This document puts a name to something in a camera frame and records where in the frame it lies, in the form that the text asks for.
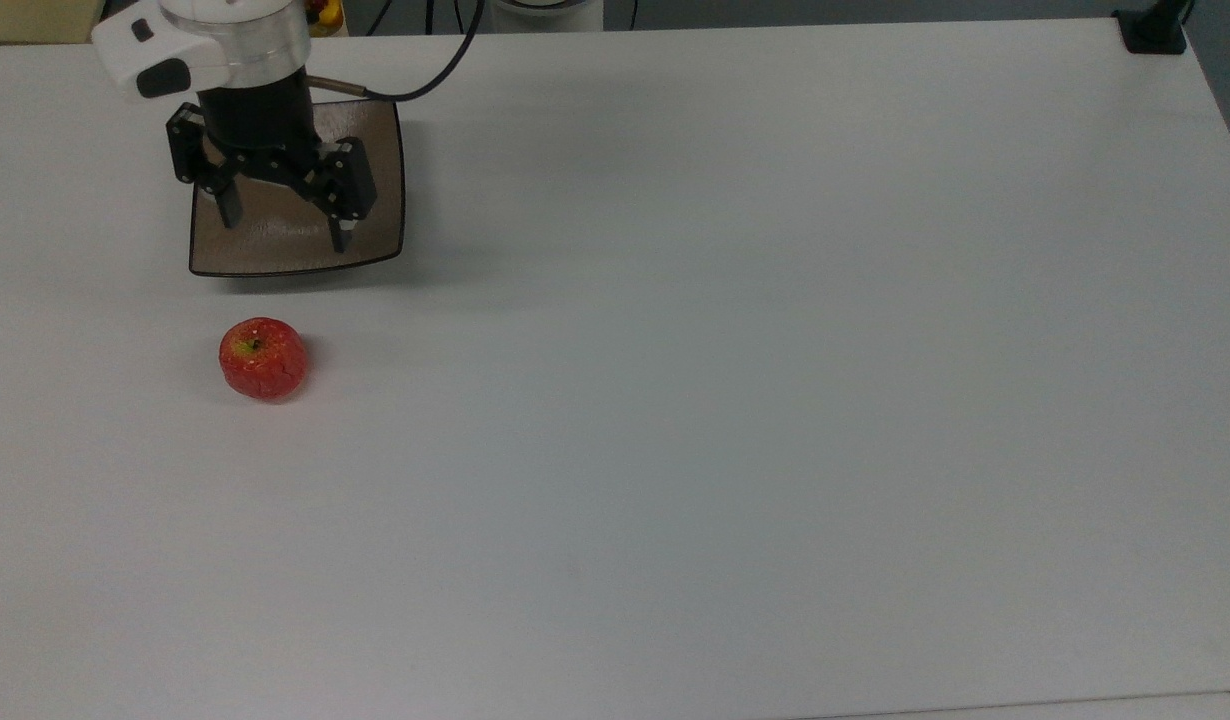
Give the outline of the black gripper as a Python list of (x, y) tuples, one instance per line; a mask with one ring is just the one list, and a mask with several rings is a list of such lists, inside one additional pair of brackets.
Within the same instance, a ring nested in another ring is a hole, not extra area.
[[(235, 182), (241, 169), (245, 177), (271, 183), (295, 174), (295, 191), (322, 210), (332, 250), (344, 254), (355, 224), (376, 204), (376, 182), (359, 138), (322, 143), (308, 73), (248, 89), (205, 90), (198, 98), (202, 110), (184, 102), (166, 123), (176, 177), (212, 196), (223, 226), (232, 229), (244, 219)], [(208, 158), (207, 135), (223, 153), (221, 162)]]

